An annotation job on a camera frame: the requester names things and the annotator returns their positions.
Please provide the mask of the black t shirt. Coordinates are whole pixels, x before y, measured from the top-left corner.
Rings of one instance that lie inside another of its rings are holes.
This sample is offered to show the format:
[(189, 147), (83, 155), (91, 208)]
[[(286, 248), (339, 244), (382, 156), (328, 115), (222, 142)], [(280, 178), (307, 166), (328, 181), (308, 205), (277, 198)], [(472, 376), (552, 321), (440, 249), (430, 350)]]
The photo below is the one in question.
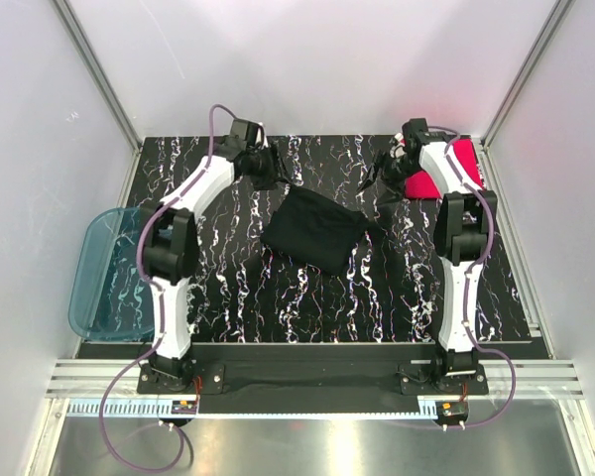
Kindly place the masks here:
[(293, 185), (263, 229), (261, 242), (295, 261), (337, 276), (368, 226), (363, 212)]

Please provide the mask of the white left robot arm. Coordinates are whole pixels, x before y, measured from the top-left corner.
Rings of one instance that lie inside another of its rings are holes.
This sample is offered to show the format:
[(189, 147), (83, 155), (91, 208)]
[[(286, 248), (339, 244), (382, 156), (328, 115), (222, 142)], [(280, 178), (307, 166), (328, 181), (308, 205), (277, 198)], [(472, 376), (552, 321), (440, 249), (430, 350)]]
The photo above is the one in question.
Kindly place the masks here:
[(175, 393), (193, 383), (187, 292), (199, 263), (198, 222), (220, 193), (241, 177), (256, 190), (286, 179), (264, 126), (236, 118), (227, 135), (211, 138), (196, 169), (179, 187), (141, 208), (137, 269), (152, 293), (155, 333), (144, 367)]

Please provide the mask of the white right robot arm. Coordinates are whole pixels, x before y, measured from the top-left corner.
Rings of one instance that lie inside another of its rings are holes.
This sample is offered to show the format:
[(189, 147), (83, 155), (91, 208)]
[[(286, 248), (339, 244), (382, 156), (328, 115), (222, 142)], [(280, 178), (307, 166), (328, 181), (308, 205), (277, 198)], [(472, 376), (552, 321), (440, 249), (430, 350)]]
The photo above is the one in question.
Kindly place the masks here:
[(495, 192), (483, 189), (457, 160), (454, 146), (460, 139), (452, 129), (410, 119), (391, 139), (390, 149), (376, 153), (358, 188), (363, 192), (379, 181), (385, 191), (377, 204), (396, 203), (404, 198), (407, 180), (424, 172), (441, 194), (433, 245), (444, 273), (443, 318), (435, 354), (417, 382), (446, 394), (474, 380), (479, 368), (472, 326), (497, 207)]

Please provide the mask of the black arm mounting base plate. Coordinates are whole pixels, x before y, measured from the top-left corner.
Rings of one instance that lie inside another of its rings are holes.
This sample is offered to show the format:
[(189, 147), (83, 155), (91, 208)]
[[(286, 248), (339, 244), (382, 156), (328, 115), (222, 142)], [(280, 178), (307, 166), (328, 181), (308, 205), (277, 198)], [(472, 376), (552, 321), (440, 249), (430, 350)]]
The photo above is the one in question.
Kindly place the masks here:
[(463, 357), (432, 343), (210, 344), (172, 363), (150, 357), (140, 367), (141, 394), (219, 395), (263, 388), (366, 387), (404, 395), (486, 396), (476, 352)]

